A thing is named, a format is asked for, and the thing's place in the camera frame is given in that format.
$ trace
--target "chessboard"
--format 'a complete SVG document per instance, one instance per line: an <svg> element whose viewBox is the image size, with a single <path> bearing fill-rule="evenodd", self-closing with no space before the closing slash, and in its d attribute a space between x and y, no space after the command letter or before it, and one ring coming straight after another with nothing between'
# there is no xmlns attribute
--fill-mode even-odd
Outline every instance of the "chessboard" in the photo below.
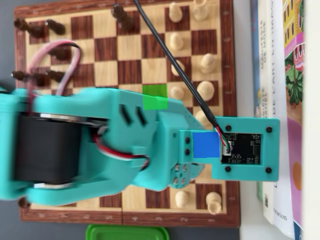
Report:
<svg viewBox="0 0 320 240"><path fill-rule="evenodd" d="M216 116L236 113L234 63L234 32L232 0L207 0L208 17L202 21L193 16L194 1L176 0L182 20L172 22L169 0L140 0L140 4L160 37L179 60L192 83L212 83L213 97L206 101ZM111 14L115 3L122 5L131 17L134 28L130 32L119 27ZM30 26L40 26L44 35L35 38L26 31L14 28L15 71L25 71L32 55L45 43L56 39L70 39L82 49L80 65L67 86L66 95L76 94L81 88L119 88L138 93L145 86L161 85L165 95L171 89L183 90L181 101L195 115L200 107L180 77L173 74L171 64L142 20L132 0L69 0L18 6L14 18L24 18ZM44 24L52 19L65 26L65 34L57 35ZM183 41L180 50L172 49L171 35L178 33ZM214 57L214 71L203 73L200 64L204 55ZM70 60L57 60L47 55L34 70L63 72ZM54 94L53 80L39 86L44 94ZM20 218L27 222L64 222L88 224L117 224L140 226L210 226L238 227L240 225L239 182L211 179L211 166L206 165L200 176L182 190L189 193L185 208L175 202L177 189L152 191L128 186L111 196L87 199L64 206L19 207ZM206 195L221 196L221 211L210 214Z"/></svg>

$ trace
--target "white chess piece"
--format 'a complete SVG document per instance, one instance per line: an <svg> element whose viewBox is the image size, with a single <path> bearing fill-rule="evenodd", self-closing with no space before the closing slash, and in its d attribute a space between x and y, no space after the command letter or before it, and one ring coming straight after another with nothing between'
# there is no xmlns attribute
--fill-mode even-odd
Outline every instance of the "white chess piece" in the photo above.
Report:
<svg viewBox="0 0 320 240"><path fill-rule="evenodd" d="M177 32L170 35L170 47L176 51L184 47L184 41Z"/></svg>
<svg viewBox="0 0 320 240"><path fill-rule="evenodd" d="M181 100L185 95L184 90L178 86L174 86L173 88L171 88L170 93L172 98L178 99L178 100Z"/></svg>
<svg viewBox="0 0 320 240"><path fill-rule="evenodd" d="M205 20L209 15L207 0L193 0L192 13L196 21Z"/></svg>
<svg viewBox="0 0 320 240"><path fill-rule="evenodd" d="M185 71L185 66L184 64L180 61L180 60L176 60L176 62L179 64L180 68ZM173 65L171 65L171 72L173 75L175 76L179 76L179 73L177 72L177 70L175 69L175 67Z"/></svg>
<svg viewBox="0 0 320 240"><path fill-rule="evenodd" d="M200 70L204 74L209 74L215 69L215 57L211 53L205 54L200 61Z"/></svg>
<svg viewBox="0 0 320 240"><path fill-rule="evenodd" d="M189 195L185 191L178 191L175 194L175 204L179 209L183 209L186 207L188 201L189 201Z"/></svg>
<svg viewBox="0 0 320 240"><path fill-rule="evenodd" d="M198 91L198 93L204 101L209 101L213 98L215 94L215 87L209 81L200 82L196 90Z"/></svg>
<svg viewBox="0 0 320 240"><path fill-rule="evenodd" d="M208 211L212 215L219 214L222 210L222 199L219 193L217 192L210 192L208 195L205 197L205 202L208 206Z"/></svg>
<svg viewBox="0 0 320 240"><path fill-rule="evenodd" d="M183 13L181 8L175 3L172 2L169 5L169 18L172 22L178 23L182 20Z"/></svg>

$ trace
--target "black cable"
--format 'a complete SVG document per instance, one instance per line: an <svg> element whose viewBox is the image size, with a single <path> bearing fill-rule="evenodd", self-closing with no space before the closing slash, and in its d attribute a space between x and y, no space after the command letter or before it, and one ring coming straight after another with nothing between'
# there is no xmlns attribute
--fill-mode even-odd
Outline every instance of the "black cable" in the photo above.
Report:
<svg viewBox="0 0 320 240"><path fill-rule="evenodd" d="M152 25L152 23L150 22L150 20L148 19L147 15L145 14L144 10L142 9L142 7L139 4L138 0L133 0L137 10L139 11L141 17L143 18L145 24L148 26L148 28L150 29L150 31L152 32L153 36L155 37L155 39L157 40L157 42L160 44L162 50L164 51L166 57L169 59L170 63L174 66L175 70L177 71L177 73L179 74L179 76L182 78L182 80L184 81L184 83L186 84L186 86L189 88L190 92L192 93L192 95L194 96L194 98L196 99L196 101L199 103L199 106L201 107L204 115L206 116L206 118L209 120L209 122L212 124L212 126L214 128L218 128L220 131L220 134L224 137L225 139L225 144L226 144L226 152L230 153L230 144L227 141L226 135L224 133L224 131L221 129L221 127L219 126L219 124L217 123L217 120L215 118L215 115L212 113L212 111L210 110L210 108L208 107L208 105L205 103L204 99L201 97L201 95L199 94L199 92L197 91L197 89L195 88L195 86L191 83L191 81L188 79L187 75L185 74L185 72L182 70L182 68L180 67L180 65L177 63L176 59L174 58L174 56L171 54L171 52L169 51L169 49L167 48L167 46L164 44L164 42L162 41L162 39L160 38L159 34L157 33L156 29L154 28L154 26Z"/></svg>

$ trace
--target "screw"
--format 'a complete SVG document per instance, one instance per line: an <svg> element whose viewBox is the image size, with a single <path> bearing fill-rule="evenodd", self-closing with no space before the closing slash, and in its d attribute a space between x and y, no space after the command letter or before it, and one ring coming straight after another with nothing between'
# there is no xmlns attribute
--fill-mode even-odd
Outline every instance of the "screw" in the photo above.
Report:
<svg viewBox="0 0 320 240"><path fill-rule="evenodd" d="M267 133L271 133L272 132L272 127L267 126L265 130L266 130Z"/></svg>
<svg viewBox="0 0 320 240"><path fill-rule="evenodd" d="M270 173L272 172L272 169L271 169L270 167L266 167L266 168L265 168L265 172L266 172L267 174L270 174Z"/></svg>
<svg viewBox="0 0 320 240"><path fill-rule="evenodd" d="M231 167L226 166L226 167L224 168L224 170L225 170L227 173L229 173L229 172L231 171Z"/></svg>

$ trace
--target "green container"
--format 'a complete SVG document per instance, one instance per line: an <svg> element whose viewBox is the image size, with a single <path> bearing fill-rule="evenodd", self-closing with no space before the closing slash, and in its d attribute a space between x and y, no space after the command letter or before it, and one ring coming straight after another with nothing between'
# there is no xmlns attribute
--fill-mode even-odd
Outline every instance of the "green container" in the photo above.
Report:
<svg viewBox="0 0 320 240"><path fill-rule="evenodd" d="M164 227L91 224L85 240L169 240L169 234Z"/></svg>

